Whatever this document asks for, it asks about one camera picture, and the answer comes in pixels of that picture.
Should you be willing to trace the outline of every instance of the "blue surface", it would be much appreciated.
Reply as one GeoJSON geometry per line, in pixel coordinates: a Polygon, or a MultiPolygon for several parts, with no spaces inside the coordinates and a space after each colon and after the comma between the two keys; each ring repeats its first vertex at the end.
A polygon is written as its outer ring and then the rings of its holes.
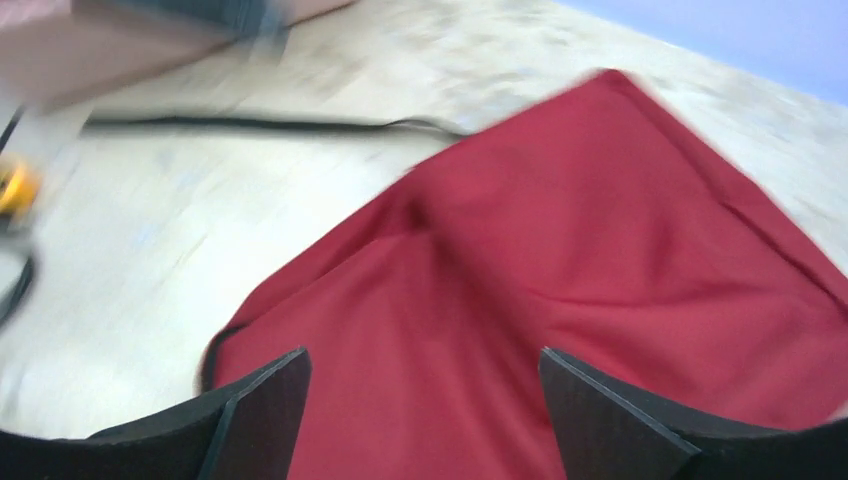
{"type": "Polygon", "coordinates": [[[848,105],[848,0],[555,0],[848,105]]]}

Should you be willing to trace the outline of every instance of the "folded red fabric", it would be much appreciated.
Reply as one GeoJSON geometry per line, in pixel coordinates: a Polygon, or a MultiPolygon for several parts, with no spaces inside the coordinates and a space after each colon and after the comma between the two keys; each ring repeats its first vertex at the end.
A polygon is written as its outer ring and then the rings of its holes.
{"type": "Polygon", "coordinates": [[[310,350],[292,480],[561,479],[542,347],[796,429],[848,398],[846,299],[754,183],[605,71],[423,162],[272,275],[213,376],[310,350]]]}

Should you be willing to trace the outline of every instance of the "yellow object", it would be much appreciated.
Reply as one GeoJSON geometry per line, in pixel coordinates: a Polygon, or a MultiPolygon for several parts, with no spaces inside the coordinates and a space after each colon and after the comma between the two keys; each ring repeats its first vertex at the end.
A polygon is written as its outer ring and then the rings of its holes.
{"type": "Polygon", "coordinates": [[[0,156],[0,217],[19,222],[29,215],[41,178],[17,155],[0,156]]]}

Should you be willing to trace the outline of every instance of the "white table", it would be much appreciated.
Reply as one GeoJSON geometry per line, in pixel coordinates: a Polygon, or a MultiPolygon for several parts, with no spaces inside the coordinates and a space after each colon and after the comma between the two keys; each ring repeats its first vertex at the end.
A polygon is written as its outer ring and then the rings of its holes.
{"type": "Polygon", "coordinates": [[[362,0],[279,66],[221,55],[48,117],[12,147],[47,175],[34,295],[0,333],[0,428],[82,437],[193,395],[244,297],[443,147],[162,133],[75,138],[92,107],[207,106],[479,129],[598,67],[634,72],[848,271],[848,109],[546,0],[362,0]]]}

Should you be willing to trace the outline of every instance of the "brown box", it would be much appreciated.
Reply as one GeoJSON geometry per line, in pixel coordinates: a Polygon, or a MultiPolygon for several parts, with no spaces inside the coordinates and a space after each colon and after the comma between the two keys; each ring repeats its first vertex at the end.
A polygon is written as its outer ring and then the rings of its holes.
{"type": "MultiPolygon", "coordinates": [[[[354,0],[286,2],[292,22],[354,0]]],[[[55,107],[199,60],[230,33],[108,0],[0,0],[0,90],[55,107]]]]}

